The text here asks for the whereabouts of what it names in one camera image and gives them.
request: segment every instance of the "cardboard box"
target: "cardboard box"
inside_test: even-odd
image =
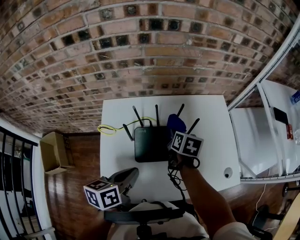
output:
[[[52,132],[39,141],[45,173],[54,175],[74,167],[69,139]]]

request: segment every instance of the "human arm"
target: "human arm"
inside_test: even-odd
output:
[[[104,220],[104,212],[97,214],[92,223],[84,229],[77,240],[106,240],[112,223]]]
[[[206,224],[211,238],[221,227],[236,222],[224,197],[209,185],[198,169],[183,165],[180,174],[194,208]]]

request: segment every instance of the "person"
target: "person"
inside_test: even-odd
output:
[[[178,161],[183,158],[177,155]],[[148,224],[152,235],[166,233],[168,238],[202,240],[254,240],[246,225],[234,219],[233,213],[224,197],[203,178],[197,169],[183,165],[180,169],[182,180],[187,188],[192,204],[200,218],[206,224],[208,234],[187,212],[183,217],[164,222]],[[164,202],[166,207],[176,209],[173,204]],[[159,204],[142,202],[130,211],[161,209]],[[85,229],[77,240],[136,240],[138,225],[115,225],[103,219],[103,212],[92,225]]]

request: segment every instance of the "sleeve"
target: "sleeve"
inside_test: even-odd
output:
[[[212,240],[255,240],[243,223],[229,223],[221,227],[214,235]]]

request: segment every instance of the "white shirt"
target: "white shirt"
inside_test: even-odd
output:
[[[169,202],[163,203],[166,207],[177,209],[176,206]],[[154,210],[161,209],[158,204],[143,202],[130,211]],[[205,237],[209,240],[209,236],[205,229],[197,222],[195,217],[187,212],[183,217],[172,219],[164,222],[162,225],[157,223],[148,224],[151,227],[152,235],[166,233],[168,238],[191,238],[197,236]],[[136,240],[136,228],[138,225],[115,225],[109,232],[108,240]],[[254,240],[246,225],[243,223],[230,223],[221,227],[214,235],[212,240]]]

